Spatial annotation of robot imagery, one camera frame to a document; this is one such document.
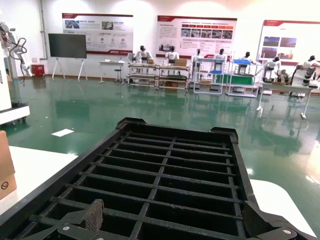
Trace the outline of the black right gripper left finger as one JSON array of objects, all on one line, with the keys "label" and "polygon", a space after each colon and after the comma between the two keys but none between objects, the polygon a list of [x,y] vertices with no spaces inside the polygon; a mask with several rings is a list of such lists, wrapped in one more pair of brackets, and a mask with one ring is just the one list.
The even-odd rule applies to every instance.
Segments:
[{"label": "black right gripper left finger", "polygon": [[94,240],[103,223],[104,202],[96,199],[83,210],[67,213],[53,227],[27,236],[26,240]]}]

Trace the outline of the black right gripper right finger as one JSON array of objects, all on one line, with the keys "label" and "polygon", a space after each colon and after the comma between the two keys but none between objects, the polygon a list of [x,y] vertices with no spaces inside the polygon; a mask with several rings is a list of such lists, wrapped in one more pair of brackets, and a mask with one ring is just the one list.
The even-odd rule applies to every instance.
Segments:
[{"label": "black right gripper right finger", "polygon": [[251,201],[244,203],[243,222],[251,240],[296,240],[298,237],[282,216],[263,212]]}]

